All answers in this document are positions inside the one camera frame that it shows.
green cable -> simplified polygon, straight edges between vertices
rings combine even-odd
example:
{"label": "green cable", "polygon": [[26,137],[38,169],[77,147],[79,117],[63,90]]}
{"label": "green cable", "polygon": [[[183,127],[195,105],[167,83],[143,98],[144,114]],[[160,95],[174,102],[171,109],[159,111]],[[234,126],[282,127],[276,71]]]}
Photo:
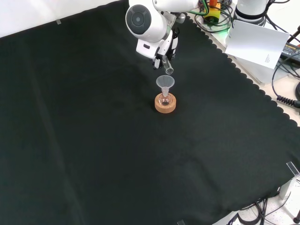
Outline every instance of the green cable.
{"label": "green cable", "polygon": [[198,13],[198,12],[194,12],[194,11],[189,11],[189,13],[195,14],[195,15],[207,15],[209,13],[207,5],[205,3],[205,0],[202,0],[202,3],[204,5],[205,8],[205,13]]}

cable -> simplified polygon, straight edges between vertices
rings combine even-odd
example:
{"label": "cable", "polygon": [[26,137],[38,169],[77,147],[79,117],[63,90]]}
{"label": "cable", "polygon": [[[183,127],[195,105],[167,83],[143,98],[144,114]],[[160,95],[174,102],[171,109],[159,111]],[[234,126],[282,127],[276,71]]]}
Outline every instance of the cable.
{"label": "cable", "polygon": [[235,216],[231,220],[229,220],[227,225],[233,225],[234,221],[236,221],[237,218],[238,218],[238,214],[235,214]]}
{"label": "cable", "polygon": [[296,95],[297,100],[300,101],[300,82],[296,87],[295,95]]}
{"label": "cable", "polygon": [[222,27],[222,26],[226,26],[227,27],[225,29],[220,29],[220,30],[208,30],[207,28],[205,28],[202,24],[200,24],[197,20],[197,16],[195,16],[195,22],[196,24],[205,32],[208,33],[219,33],[219,32],[223,32],[223,31],[227,31],[230,29],[231,23],[233,21],[233,18],[231,16],[231,13],[233,12],[233,8],[230,6],[232,4],[232,0],[223,0],[223,2],[219,2],[221,4],[221,8],[215,7],[215,6],[209,6],[209,8],[214,8],[217,9],[219,11],[221,11],[220,13],[222,15],[225,15],[225,19],[220,21],[220,22],[210,22],[208,21],[206,18],[204,18],[202,16],[202,19],[204,22],[208,23],[211,26],[216,26],[216,27]]}
{"label": "cable", "polygon": [[292,67],[292,65],[290,65],[290,67],[291,67],[291,69],[292,69],[292,71],[293,72],[295,72],[295,74],[293,74],[288,68],[286,68],[284,65],[279,65],[280,67],[280,69],[282,70],[282,71],[285,71],[286,73],[289,73],[290,75],[292,75],[293,77],[295,77],[295,78],[300,78],[300,76],[298,75],[298,73],[297,73],[297,71],[295,71],[295,69],[294,69],[294,67]]}
{"label": "cable", "polygon": [[287,2],[289,2],[290,0],[287,0],[287,1],[275,1],[275,2],[273,2],[273,3],[277,3],[277,4],[283,4],[283,3],[287,3]]}
{"label": "cable", "polygon": [[195,15],[207,15],[210,12],[209,7],[207,6],[207,1],[206,0],[199,0],[199,4],[200,4],[200,1],[204,5],[205,13],[198,13],[198,12],[194,12],[194,11],[189,11],[189,13],[192,13],[192,14],[195,14]]}
{"label": "cable", "polygon": [[[257,204],[256,202],[255,202],[255,207],[257,208],[257,211],[258,211],[258,212],[261,210],[259,204]],[[260,221],[261,217],[260,217],[260,214],[258,213],[256,219],[251,220],[251,221],[246,221],[246,220],[243,220],[243,219],[240,217],[240,215],[238,214],[238,219],[239,219],[239,221],[240,221],[241,224],[244,224],[244,225],[256,225],[256,224]]]}
{"label": "cable", "polygon": [[291,192],[289,194],[289,196],[287,197],[287,199],[285,200],[285,202],[277,209],[273,210],[272,212],[266,214],[266,211],[267,211],[267,206],[268,206],[268,199],[263,199],[263,200],[259,200],[255,203],[253,203],[253,205],[251,207],[247,207],[247,208],[252,208],[253,206],[255,206],[257,208],[257,211],[258,211],[258,215],[257,215],[257,218],[252,220],[252,221],[245,221],[243,220],[239,214],[238,214],[238,218],[239,218],[239,221],[244,224],[244,225],[256,225],[259,221],[260,221],[260,225],[264,225],[264,221],[268,221],[269,223],[273,224],[273,225],[277,225],[275,223],[272,223],[271,221],[267,220],[266,217],[274,212],[276,212],[277,210],[279,210],[280,208],[282,208],[285,203],[287,202],[287,200],[290,198],[291,196]]}
{"label": "cable", "polygon": [[274,91],[274,94],[277,96],[277,100],[278,101],[281,101],[287,105],[291,105],[291,106],[294,106],[295,108],[300,108],[300,101],[297,101],[297,100],[292,100],[292,99],[289,99],[289,98],[286,98],[286,97],[283,97],[283,96],[280,96],[276,93],[275,91],[275,88],[274,88],[274,77],[275,77],[275,74],[277,72],[277,70],[279,69],[280,66],[282,66],[282,64],[286,61],[288,61],[290,58],[296,56],[296,55],[300,55],[300,53],[296,53],[296,54],[293,54],[289,57],[287,57],[285,60],[283,60],[282,62],[279,62],[279,65],[277,66],[277,68],[275,69],[274,71],[274,74],[272,76],[272,89]]}
{"label": "cable", "polygon": [[[274,27],[275,30],[277,30],[275,27],[281,29],[283,32],[288,33],[286,30],[282,29],[281,27],[279,27],[278,25],[276,25],[270,18],[268,15],[266,15],[267,20],[269,21],[269,23]],[[293,35],[289,34],[293,39],[297,40],[300,43],[300,40],[297,39],[296,37],[294,37]]]}
{"label": "cable", "polygon": [[290,68],[292,69],[292,71],[297,75],[298,78],[300,78],[299,74],[297,73],[297,71],[295,70],[295,68],[293,67],[292,63],[289,62],[290,64]]}
{"label": "cable", "polygon": [[[300,34],[300,26],[297,28],[297,31],[293,34],[294,37],[297,37]],[[290,43],[294,38],[290,37],[287,42]]]}
{"label": "cable", "polygon": [[[285,200],[285,202],[284,202],[278,209],[280,209],[281,207],[283,207],[283,206],[285,205],[285,203],[287,202],[287,200],[289,200],[289,198],[290,198],[290,196],[291,196],[291,193],[292,193],[292,192],[290,192],[290,194],[289,194],[289,196],[287,197],[287,199]],[[276,212],[278,209],[275,209],[275,210],[273,210],[272,212],[269,212],[267,215],[265,215],[265,217],[267,217],[268,215],[272,214],[273,212]]]}
{"label": "cable", "polygon": [[248,210],[248,209],[252,208],[253,206],[255,206],[255,203],[249,205],[248,207],[245,207],[245,208],[241,209],[240,211]]}

black tablecloth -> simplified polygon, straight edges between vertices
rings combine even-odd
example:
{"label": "black tablecloth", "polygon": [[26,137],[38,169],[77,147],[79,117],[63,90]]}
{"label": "black tablecloth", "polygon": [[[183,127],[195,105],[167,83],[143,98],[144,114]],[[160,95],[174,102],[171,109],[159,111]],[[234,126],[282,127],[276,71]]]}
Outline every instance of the black tablecloth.
{"label": "black tablecloth", "polygon": [[287,182],[300,132],[191,21],[163,74],[122,1],[0,39],[2,225],[212,224]]}

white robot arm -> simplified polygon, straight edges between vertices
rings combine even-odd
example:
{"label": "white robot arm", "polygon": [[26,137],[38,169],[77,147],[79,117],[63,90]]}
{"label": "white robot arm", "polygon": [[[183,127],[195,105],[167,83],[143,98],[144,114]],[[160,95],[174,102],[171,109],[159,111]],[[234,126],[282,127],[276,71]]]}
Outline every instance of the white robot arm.
{"label": "white robot arm", "polygon": [[136,51],[152,59],[154,68],[164,64],[166,72],[172,73],[169,60],[175,56],[179,34],[172,30],[172,26],[176,20],[184,21],[181,12],[197,6],[198,0],[129,0],[126,24],[138,38]]}
{"label": "white robot arm", "polygon": [[[234,19],[256,25],[264,24],[264,16],[275,0],[239,0]],[[138,38],[136,51],[152,59],[154,68],[165,67],[170,74],[170,60],[174,58],[178,34],[172,27],[175,21],[184,22],[185,15],[197,8],[199,0],[129,0],[126,24]]]}

clear funnel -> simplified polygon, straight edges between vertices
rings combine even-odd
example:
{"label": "clear funnel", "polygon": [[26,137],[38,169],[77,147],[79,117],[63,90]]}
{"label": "clear funnel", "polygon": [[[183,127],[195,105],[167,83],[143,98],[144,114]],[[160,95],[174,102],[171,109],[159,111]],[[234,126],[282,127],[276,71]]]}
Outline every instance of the clear funnel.
{"label": "clear funnel", "polygon": [[162,94],[158,99],[159,103],[161,105],[169,105],[172,103],[172,97],[169,95],[169,90],[175,84],[174,78],[169,75],[162,75],[156,80],[156,84],[162,91]]}

